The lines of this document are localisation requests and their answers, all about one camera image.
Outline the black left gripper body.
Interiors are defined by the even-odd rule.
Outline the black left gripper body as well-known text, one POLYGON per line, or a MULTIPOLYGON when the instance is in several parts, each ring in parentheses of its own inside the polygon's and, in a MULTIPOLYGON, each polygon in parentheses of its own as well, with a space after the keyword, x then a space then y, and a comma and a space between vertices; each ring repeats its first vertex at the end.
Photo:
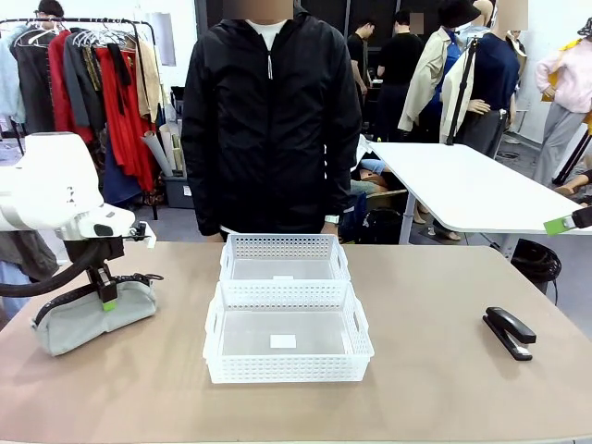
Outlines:
POLYGON ((108 261, 124 255, 123 239, 99 238, 88 240, 65 240, 64 245, 70 262, 81 271, 103 268, 108 261))

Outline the grey pencil pouch black zipper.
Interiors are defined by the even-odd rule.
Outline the grey pencil pouch black zipper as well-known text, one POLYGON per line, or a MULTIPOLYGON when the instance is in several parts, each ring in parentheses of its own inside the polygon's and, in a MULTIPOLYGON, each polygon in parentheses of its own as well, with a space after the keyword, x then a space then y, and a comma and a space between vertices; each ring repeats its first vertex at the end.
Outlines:
POLYGON ((155 315, 154 283, 162 279, 140 273, 115 276, 109 288, 116 297, 108 302, 94 284, 71 290, 45 304, 31 320, 31 329, 48 354, 71 352, 106 333, 155 315))

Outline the person's left forearm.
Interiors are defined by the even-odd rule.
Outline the person's left forearm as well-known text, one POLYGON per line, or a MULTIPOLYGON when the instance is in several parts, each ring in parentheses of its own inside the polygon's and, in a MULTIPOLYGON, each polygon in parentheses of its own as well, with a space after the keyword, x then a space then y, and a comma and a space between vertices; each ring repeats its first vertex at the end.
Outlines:
POLYGON ((339 216, 351 208, 351 173, 357 167, 355 147, 329 147, 325 155, 324 222, 325 216, 339 216))

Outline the person's right forearm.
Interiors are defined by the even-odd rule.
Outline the person's right forearm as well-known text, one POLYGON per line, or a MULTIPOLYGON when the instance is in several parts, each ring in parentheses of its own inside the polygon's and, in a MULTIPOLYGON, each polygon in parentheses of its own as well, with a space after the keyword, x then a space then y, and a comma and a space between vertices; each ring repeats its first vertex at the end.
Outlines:
POLYGON ((198 229, 208 241, 222 241, 216 209, 216 157, 209 148, 189 142, 183 143, 183 153, 198 229))

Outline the grey draped garment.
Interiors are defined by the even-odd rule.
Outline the grey draped garment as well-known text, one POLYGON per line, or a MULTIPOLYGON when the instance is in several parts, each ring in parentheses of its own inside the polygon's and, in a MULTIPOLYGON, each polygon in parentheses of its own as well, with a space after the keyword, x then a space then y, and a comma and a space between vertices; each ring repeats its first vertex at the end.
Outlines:
POLYGON ((55 254, 37 231, 0 232, 0 264, 17 269, 32 283, 58 270, 55 254))

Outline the black tripod legs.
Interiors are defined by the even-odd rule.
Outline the black tripod legs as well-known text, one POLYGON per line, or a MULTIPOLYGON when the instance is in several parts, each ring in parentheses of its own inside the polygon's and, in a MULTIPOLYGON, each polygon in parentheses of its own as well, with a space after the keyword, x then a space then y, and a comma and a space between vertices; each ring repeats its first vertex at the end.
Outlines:
POLYGON ((565 180, 569 178, 572 174, 572 171, 579 163, 579 161, 584 156, 588 145, 592 141, 592 135, 590 135, 587 131, 583 134, 580 141, 575 145, 572 152, 568 156, 567 160, 565 161, 564 165, 561 167, 557 175, 553 178, 552 183, 554 185, 561 186, 565 180))

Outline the navy blue hanging garment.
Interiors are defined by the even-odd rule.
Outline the navy blue hanging garment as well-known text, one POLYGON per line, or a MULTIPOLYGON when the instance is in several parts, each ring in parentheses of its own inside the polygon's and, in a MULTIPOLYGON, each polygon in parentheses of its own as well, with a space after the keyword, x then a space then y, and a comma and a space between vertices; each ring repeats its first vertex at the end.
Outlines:
POLYGON ((107 204, 125 206, 142 194, 138 180, 134 176, 124 173, 117 164, 112 143, 107 138, 105 145, 105 175, 103 182, 103 196, 107 204))

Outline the grey storage bin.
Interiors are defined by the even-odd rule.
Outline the grey storage bin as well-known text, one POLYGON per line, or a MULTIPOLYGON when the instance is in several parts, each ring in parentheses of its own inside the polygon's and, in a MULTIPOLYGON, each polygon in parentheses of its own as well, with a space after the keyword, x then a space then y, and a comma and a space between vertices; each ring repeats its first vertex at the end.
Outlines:
POLYGON ((188 181, 183 177, 163 177, 168 206, 176 209, 192 209, 193 199, 188 181))

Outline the white table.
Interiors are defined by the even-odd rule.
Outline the white table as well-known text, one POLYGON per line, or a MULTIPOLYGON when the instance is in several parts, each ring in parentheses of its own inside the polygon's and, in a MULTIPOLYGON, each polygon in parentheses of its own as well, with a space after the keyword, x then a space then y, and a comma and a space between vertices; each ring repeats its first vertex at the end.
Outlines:
POLYGON ((465 145, 370 146, 408 191, 401 244, 409 242, 417 202, 451 231, 499 235, 503 253, 525 235, 544 235, 546 222, 582 208, 465 145))

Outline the grey paper roll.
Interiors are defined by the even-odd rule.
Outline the grey paper roll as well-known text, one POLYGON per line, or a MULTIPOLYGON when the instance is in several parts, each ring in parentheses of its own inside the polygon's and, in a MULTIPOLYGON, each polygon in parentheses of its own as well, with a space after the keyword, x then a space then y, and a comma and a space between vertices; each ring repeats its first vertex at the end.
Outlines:
POLYGON ((142 141, 148 146, 154 156, 156 163, 160 166, 165 177, 173 177, 173 169, 167 159, 166 153, 156 134, 152 131, 146 131, 142 141))

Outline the red hanging dress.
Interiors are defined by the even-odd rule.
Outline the red hanging dress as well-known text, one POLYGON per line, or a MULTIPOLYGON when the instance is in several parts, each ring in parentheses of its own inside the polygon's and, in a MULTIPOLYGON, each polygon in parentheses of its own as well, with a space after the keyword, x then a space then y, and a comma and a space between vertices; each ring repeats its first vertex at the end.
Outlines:
POLYGON ((135 55, 115 43, 95 50, 101 69, 106 126, 117 164, 142 191, 154 190, 155 160, 142 141, 154 125, 139 111, 135 55))

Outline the black stapler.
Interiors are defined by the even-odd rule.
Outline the black stapler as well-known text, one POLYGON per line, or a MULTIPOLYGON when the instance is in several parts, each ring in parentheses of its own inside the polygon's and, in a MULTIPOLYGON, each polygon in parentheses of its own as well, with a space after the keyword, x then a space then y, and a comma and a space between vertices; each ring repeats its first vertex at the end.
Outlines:
POLYGON ((537 342, 537 334, 524 322, 500 307, 488 307, 482 319, 515 361, 533 359, 528 346, 537 342))

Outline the beige paper roll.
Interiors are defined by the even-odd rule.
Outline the beige paper roll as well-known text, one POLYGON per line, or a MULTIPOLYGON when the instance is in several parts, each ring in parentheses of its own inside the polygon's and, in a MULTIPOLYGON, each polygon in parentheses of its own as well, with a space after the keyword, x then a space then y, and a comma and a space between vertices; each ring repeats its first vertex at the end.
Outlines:
POLYGON ((159 133, 164 146, 166 159, 173 170, 173 175, 176 177, 186 177, 179 125, 177 123, 167 122, 159 128, 159 133))

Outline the mannequin pink top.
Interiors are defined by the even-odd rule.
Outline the mannequin pink top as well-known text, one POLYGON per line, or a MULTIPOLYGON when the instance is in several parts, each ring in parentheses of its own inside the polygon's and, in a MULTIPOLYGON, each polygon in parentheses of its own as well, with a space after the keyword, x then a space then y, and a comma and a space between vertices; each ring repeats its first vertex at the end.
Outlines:
POLYGON ((533 180, 546 187, 581 125, 592 134, 592 17, 577 34, 536 65, 536 86, 550 108, 533 180))

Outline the mannequin navy top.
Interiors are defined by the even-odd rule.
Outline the mannequin navy top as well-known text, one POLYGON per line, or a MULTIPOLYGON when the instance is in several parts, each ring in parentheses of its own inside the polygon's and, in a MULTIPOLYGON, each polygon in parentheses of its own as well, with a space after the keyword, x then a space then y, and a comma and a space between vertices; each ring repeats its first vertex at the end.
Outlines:
POLYGON ((480 15, 469 35, 476 38, 474 81, 466 114, 455 141, 494 158, 516 113, 520 62, 507 31, 491 23, 496 0, 473 0, 480 15))

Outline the red hanging jacket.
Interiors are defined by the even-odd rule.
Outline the red hanging jacket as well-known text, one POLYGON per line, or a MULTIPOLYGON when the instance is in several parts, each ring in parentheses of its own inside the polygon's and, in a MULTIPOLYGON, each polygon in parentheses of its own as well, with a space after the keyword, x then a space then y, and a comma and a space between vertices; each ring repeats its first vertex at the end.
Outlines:
POLYGON ((64 69, 64 48, 70 31, 61 31, 49 43, 48 63, 51 81, 51 95, 54 110, 55 130, 78 134, 86 143, 93 140, 89 128, 77 126, 68 96, 64 69))

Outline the grey hanging jacket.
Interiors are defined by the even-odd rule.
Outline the grey hanging jacket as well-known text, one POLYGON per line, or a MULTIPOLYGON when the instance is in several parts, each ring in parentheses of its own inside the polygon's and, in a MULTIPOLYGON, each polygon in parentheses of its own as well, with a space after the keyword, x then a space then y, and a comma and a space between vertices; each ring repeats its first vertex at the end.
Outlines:
POLYGON ((74 28, 64 45, 64 76, 68 98, 77 127, 100 132, 105 127, 105 110, 101 91, 97 91, 84 58, 84 47, 74 44, 80 28, 74 28))

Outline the beige hanging garment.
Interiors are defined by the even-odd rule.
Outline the beige hanging garment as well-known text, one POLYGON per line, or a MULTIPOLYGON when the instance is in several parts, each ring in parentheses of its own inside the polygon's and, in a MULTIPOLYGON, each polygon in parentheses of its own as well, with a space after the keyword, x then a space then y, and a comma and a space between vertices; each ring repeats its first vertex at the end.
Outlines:
POLYGON ((136 45, 138 106, 142 117, 155 123, 162 104, 162 88, 154 47, 140 39, 136 45))

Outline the dark grey hanging garment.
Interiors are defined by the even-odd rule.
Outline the dark grey hanging garment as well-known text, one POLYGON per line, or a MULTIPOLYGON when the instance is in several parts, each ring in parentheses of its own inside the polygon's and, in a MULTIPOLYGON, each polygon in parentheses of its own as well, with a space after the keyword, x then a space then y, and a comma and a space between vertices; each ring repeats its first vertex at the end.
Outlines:
POLYGON ((10 51, 18 66, 19 88, 29 134, 56 129, 49 66, 49 44, 53 33, 30 27, 15 39, 10 51))

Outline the white perforated plastic basket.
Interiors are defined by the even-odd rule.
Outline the white perforated plastic basket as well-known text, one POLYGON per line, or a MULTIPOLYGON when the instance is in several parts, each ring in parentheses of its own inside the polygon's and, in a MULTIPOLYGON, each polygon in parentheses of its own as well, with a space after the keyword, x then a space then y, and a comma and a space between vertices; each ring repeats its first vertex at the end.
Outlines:
POLYGON ((260 299, 276 291, 329 294, 351 281, 338 237, 327 234, 230 234, 220 266, 227 289, 260 299))
POLYGON ((267 299, 218 282, 204 329, 215 384, 360 382, 375 355, 351 282, 329 294, 267 299))

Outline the black backpack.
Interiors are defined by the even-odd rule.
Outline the black backpack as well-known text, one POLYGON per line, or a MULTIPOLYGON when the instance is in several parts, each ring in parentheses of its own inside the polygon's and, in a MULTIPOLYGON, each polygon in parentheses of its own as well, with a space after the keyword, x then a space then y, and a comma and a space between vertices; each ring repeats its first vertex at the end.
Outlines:
POLYGON ((402 214, 392 208, 369 211, 359 230, 360 244, 397 245, 400 242, 402 214))

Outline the person in black jacket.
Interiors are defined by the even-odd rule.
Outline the person in black jacket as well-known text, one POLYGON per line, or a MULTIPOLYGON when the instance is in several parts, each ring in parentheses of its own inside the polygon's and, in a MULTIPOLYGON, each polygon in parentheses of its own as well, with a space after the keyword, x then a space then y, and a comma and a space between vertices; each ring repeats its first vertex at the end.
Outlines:
POLYGON ((321 233, 326 148, 357 149, 362 126, 344 37, 294 0, 224 0, 223 13, 193 46, 182 148, 216 157, 223 239, 321 233))

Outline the black clothes rack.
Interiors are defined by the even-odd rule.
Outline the black clothes rack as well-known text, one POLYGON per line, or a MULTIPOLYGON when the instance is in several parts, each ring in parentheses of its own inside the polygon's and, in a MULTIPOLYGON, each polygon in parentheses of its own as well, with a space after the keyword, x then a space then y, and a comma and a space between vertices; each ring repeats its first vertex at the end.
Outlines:
POLYGON ((165 170, 150 141, 164 99, 155 42, 140 22, 0 18, 0 119, 22 139, 36 132, 79 135, 109 204, 156 207, 165 170))

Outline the mannequin beige coat black hat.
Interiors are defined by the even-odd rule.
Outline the mannequin beige coat black hat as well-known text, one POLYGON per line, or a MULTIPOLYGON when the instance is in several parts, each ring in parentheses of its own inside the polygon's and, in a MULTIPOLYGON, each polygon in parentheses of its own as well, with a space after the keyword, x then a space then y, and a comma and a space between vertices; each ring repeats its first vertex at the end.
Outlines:
POLYGON ((445 76, 463 53, 459 27, 480 16, 473 0, 441 0, 440 27, 425 44, 409 84, 398 129, 411 142, 439 142, 442 86, 445 76))

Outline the seated background person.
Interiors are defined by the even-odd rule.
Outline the seated background person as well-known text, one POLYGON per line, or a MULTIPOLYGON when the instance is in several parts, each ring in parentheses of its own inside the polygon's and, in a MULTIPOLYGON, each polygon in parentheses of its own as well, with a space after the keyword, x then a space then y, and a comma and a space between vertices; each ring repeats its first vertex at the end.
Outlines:
POLYGON ((392 173, 382 160, 365 158, 351 173, 351 194, 373 195, 391 190, 392 173))

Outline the light blue hanging garment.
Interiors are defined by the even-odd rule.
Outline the light blue hanging garment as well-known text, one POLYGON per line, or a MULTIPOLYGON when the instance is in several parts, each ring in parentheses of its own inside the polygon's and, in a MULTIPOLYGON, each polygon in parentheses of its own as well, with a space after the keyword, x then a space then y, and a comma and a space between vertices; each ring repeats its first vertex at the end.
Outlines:
POLYGON ((11 48, 27 29, 26 25, 18 25, 0 38, 0 116, 19 124, 26 122, 26 111, 19 86, 18 62, 11 48))

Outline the background person black clothes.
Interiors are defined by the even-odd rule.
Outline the background person black clothes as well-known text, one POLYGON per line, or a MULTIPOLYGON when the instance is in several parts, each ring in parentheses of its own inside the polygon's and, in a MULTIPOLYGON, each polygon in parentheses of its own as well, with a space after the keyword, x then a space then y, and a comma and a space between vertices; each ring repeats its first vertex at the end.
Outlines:
POLYGON ((378 55, 377 75, 382 80, 376 111, 376 140, 398 142, 398 125, 413 73, 424 50, 420 37, 411 32, 411 13, 399 10, 394 35, 378 55))

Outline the background person black tee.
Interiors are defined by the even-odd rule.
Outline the background person black tee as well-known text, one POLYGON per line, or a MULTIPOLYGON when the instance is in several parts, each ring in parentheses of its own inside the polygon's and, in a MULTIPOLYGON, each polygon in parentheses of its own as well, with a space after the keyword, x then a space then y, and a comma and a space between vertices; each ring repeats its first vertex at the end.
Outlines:
POLYGON ((371 87, 368 67, 368 41, 376 28, 372 18, 361 20, 348 37, 347 46, 351 57, 351 68, 356 83, 361 112, 364 113, 365 98, 371 87))

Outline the white wall poster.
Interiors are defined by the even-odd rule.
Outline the white wall poster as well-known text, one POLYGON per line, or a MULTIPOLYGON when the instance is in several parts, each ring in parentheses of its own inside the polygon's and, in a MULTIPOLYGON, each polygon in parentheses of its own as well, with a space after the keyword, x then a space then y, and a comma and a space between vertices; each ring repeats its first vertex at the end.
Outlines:
POLYGON ((158 13, 154 21, 158 34, 161 62, 166 67, 175 67, 177 60, 171 15, 158 13))

